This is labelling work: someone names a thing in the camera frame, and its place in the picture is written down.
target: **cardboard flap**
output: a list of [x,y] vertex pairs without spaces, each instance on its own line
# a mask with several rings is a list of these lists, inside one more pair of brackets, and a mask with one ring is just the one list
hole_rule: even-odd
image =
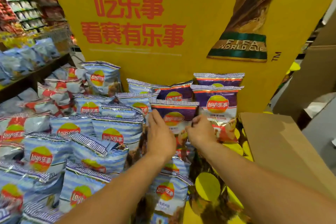
[[256,163],[336,199],[336,177],[291,117],[240,116]]

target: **person's right hand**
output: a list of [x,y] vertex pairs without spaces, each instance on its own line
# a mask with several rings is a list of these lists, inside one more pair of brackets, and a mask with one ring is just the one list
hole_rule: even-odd
[[189,141],[197,149],[201,150],[205,144],[209,142],[216,142],[216,136],[214,129],[208,121],[208,118],[204,115],[199,115],[192,120],[192,127],[186,127]]

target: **purple chip bag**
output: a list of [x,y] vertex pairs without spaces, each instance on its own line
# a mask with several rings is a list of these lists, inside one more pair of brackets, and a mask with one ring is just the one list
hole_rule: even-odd
[[239,86],[245,73],[214,74],[214,73],[194,73],[200,85],[215,87]]
[[189,159],[189,156],[194,156],[190,149],[186,146],[188,139],[185,128],[191,125],[193,118],[196,115],[196,109],[199,102],[181,102],[153,99],[150,100],[152,109],[157,109],[166,125],[174,133],[176,138],[176,156],[184,161]]
[[237,115],[237,93],[244,86],[216,87],[191,85],[200,113],[208,116],[217,138],[222,142],[237,142],[234,135]]
[[161,90],[157,97],[158,99],[191,102],[193,99],[193,91],[190,88],[192,83],[193,80],[176,83],[171,86],[153,85],[153,89],[155,91]]

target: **yellow cardboard stand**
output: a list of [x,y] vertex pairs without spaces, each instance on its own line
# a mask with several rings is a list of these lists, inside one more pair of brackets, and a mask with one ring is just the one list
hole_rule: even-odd
[[59,2],[86,60],[121,66],[126,89],[126,78],[170,85],[245,72],[238,111],[261,112],[331,0]]

